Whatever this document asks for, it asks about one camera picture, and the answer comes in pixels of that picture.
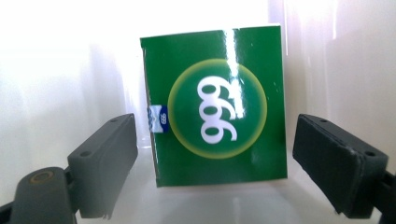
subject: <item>green circle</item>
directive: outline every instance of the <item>green circle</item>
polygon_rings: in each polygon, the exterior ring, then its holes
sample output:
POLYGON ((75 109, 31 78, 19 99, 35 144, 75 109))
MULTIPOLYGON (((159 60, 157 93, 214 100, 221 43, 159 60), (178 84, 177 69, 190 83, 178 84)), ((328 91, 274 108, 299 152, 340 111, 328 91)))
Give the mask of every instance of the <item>green circle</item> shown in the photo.
POLYGON ((169 93, 168 116, 173 133, 186 149, 208 159, 227 159, 244 152, 259 138, 267 117, 267 101, 260 81, 244 65, 210 59, 192 65, 178 77, 169 93), (198 82, 208 76, 221 77, 230 85, 235 81, 240 88, 238 103, 227 98, 230 93, 224 88, 221 88, 219 96, 229 104, 233 102, 235 111, 237 106, 242 108, 243 114, 232 120, 229 118, 231 112, 221 110, 221 119, 235 127, 239 140, 230 141, 231 132, 226 130, 223 130, 225 137, 223 135, 216 144, 208 144, 201 136, 199 130, 204 120, 198 110, 203 100, 196 89, 198 82))

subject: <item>small blue label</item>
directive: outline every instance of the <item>small blue label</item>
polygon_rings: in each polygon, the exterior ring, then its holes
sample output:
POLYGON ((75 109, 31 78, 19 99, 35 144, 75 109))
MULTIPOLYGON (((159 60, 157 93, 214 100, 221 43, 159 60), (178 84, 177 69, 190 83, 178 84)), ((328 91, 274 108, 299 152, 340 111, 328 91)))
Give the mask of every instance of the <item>small blue label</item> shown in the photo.
POLYGON ((169 131, 168 107, 166 105, 151 105, 148 107, 148 126, 152 133, 169 131))

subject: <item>cardboard box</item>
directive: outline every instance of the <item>cardboard box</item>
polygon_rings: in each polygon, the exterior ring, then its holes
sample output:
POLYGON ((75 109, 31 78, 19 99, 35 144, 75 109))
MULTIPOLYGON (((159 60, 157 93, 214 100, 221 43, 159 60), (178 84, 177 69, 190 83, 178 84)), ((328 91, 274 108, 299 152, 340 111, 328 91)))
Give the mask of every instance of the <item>cardboard box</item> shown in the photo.
POLYGON ((280 26, 141 46, 158 187, 287 177, 280 26))

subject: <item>white logo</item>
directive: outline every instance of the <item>white logo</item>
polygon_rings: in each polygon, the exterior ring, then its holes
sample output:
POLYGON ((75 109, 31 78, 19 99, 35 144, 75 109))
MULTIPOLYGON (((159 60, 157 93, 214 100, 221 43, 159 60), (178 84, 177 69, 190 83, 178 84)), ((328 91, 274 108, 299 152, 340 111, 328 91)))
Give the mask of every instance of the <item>white logo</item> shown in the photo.
POLYGON ((230 112, 230 119, 235 119, 235 109, 233 106, 227 101, 219 98, 221 87, 227 89, 229 99, 234 98, 231 84, 222 77, 205 77, 199 82, 197 88, 198 95, 203 100, 199 106, 199 115, 201 119, 205 121, 201 127, 201 136, 208 144, 216 144, 221 141, 224 135, 224 129, 231 133, 231 141, 236 141, 237 138, 235 127, 230 122, 221 119, 223 107, 230 112), (204 92, 204 87, 214 87, 215 91, 204 92), (209 107, 215 107, 216 113, 206 114, 205 109, 209 107), (218 132, 216 134, 207 134, 206 131, 208 129, 217 129, 218 132))
POLYGON ((166 114, 161 114, 161 124, 166 124, 166 114))

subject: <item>yellow circle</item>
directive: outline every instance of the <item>yellow circle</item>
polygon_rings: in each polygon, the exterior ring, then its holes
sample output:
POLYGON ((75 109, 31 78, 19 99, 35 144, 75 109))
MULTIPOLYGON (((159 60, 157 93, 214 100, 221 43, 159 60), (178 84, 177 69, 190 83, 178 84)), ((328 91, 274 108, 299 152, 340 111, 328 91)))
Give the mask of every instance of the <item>yellow circle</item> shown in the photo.
POLYGON ((175 122, 176 118, 175 118, 175 114, 173 113, 175 103, 176 103, 175 98, 177 95, 177 91, 180 89, 180 86, 185 82, 185 80, 189 76, 193 75, 195 73, 195 71, 201 69, 202 67, 206 67, 211 64, 219 64, 219 63, 227 63, 227 60, 209 59, 209 60, 201 61, 199 63, 196 63, 196 64, 190 66, 176 80, 175 84, 172 87, 172 90, 169 93, 169 99, 168 99, 169 123, 171 125, 172 131, 175 134, 177 140, 181 143, 181 145, 183 145, 186 149, 188 149, 192 153, 199 155, 201 157, 204 157, 204 158, 208 158, 208 159, 228 159, 228 158, 234 157, 234 156, 244 152, 245 150, 247 150, 259 138, 260 134, 262 133, 262 129, 265 125, 265 121, 267 118, 267 100, 266 100, 264 89, 262 88, 260 81, 244 65, 238 64, 237 65, 238 70, 242 70, 248 76, 248 78, 255 84, 254 86, 257 88, 256 91, 259 94, 258 97, 259 97, 259 99, 262 99, 262 104, 260 104, 258 106, 261 107, 261 111, 263 114, 262 114, 262 116, 259 117, 258 125, 256 126, 257 128, 256 128, 256 130, 254 130, 253 135, 251 135, 249 137, 248 141, 246 141, 246 143, 243 144, 237 150, 233 150, 231 152, 225 152, 225 153, 221 153, 221 154, 209 153, 209 152, 202 151, 200 148, 194 146, 187 139, 185 139, 183 137, 180 129, 176 125, 176 122, 175 122))

